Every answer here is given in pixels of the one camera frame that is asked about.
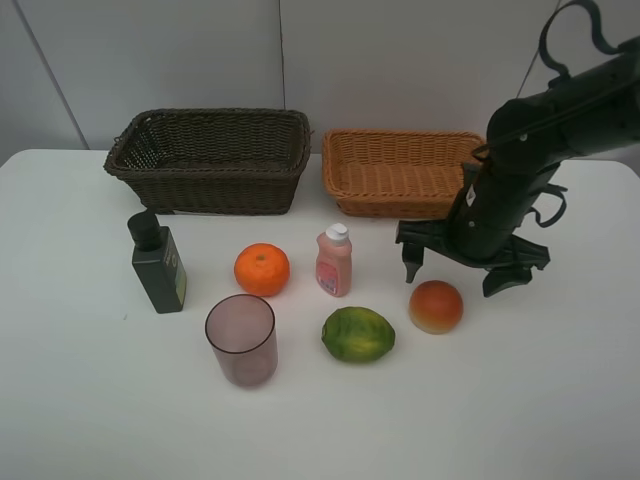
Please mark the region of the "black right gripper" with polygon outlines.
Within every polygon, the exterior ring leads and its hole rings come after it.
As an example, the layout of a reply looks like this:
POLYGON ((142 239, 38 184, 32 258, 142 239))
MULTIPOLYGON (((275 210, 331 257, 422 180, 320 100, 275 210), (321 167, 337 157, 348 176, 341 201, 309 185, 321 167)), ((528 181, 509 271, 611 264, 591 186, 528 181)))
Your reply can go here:
POLYGON ((482 283, 485 297, 527 285, 529 268, 542 270, 550 262, 549 249, 514 231, 549 184, 550 170, 533 176, 497 175, 465 164, 463 178, 445 219, 398 223, 395 242, 403 245, 406 282, 414 281, 424 249, 429 249, 465 266, 491 269, 482 283))

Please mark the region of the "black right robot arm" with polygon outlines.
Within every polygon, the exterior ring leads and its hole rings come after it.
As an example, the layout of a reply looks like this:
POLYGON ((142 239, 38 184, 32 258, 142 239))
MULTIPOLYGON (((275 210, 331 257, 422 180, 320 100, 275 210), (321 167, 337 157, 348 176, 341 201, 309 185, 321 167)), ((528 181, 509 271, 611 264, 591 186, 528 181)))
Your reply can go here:
POLYGON ((490 297, 526 285, 544 269, 547 247, 515 235, 542 194, 565 197, 552 177, 562 161, 627 147, 639 141, 639 41, 619 45, 611 60, 547 91, 512 99, 490 119, 487 141, 463 166, 463 186, 442 220, 401 221, 406 281, 413 282, 424 252, 485 269, 490 297))

